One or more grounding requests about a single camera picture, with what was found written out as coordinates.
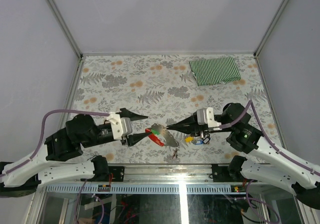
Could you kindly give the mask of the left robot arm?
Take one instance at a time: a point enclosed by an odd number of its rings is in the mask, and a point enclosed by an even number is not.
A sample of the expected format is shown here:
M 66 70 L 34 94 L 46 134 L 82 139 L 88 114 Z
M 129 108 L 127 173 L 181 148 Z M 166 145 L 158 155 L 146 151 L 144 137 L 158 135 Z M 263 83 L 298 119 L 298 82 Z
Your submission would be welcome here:
M 73 113 L 72 120 L 51 136 L 44 138 L 45 122 L 56 113 Z M 82 163 L 67 161 L 83 154 L 84 148 L 120 141 L 122 145 L 134 146 L 151 132 L 134 134 L 132 122 L 146 119 L 126 108 L 119 112 L 101 113 L 57 109 L 42 119 L 40 139 L 36 149 L 15 162 L 0 164 L 0 196 L 23 197 L 33 194 L 43 186 L 69 181 L 111 182 L 107 159 L 97 155 Z

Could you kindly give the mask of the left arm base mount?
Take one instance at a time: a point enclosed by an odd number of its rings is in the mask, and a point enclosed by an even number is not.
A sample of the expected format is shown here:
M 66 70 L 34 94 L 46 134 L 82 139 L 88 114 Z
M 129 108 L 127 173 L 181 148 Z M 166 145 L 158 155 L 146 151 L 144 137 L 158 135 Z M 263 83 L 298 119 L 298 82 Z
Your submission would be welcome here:
M 98 182 L 106 182 L 112 178 L 111 182 L 123 182 L 125 176 L 124 172 L 124 166 L 111 166 L 109 168 L 98 170 L 93 179 Z

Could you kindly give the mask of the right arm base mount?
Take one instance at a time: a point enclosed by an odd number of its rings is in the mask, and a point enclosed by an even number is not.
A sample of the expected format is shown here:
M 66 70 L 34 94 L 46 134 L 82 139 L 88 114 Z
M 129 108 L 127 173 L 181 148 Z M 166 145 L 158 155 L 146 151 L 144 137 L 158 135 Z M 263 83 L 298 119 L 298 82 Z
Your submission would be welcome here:
M 243 182 L 245 178 L 240 171 L 246 160 L 247 158 L 236 155 L 229 164 L 211 164 L 209 178 L 213 182 Z

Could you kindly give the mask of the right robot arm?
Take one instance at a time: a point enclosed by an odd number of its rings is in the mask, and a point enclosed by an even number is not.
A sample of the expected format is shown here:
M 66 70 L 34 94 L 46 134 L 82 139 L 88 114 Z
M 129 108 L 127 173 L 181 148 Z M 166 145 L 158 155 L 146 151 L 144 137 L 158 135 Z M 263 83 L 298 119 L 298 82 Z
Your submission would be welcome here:
M 212 108 L 197 110 L 189 118 L 167 126 L 168 130 L 191 136 L 228 132 L 227 143 L 236 151 L 262 159 L 268 165 L 255 163 L 236 155 L 227 167 L 233 181 L 256 180 L 268 183 L 295 196 L 304 205 L 319 209 L 319 170 L 317 164 L 306 161 L 274 144 L 262 127 L 250 125 L 252 101 L 246 106 L 228 103 L 222 114 L 214 114 Z

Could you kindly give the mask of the metal key holder red handle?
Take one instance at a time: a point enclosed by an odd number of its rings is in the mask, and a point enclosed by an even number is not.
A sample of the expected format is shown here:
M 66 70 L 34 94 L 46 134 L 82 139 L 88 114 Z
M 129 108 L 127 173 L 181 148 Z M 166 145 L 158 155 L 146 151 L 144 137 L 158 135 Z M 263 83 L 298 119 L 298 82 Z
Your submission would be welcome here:
M 158 131 L 160 134 L 154 135 L 152 133 L 152 129 Z M 149 139 L 160 147 L 179 147 L 179 143 L 176 141 L 173 135 L 169 133 L 167 128 L 161 124 L 153 124 L 150 128 L 146 128 L 145 132 L 151 132 L 152 134 L 148 136 Z

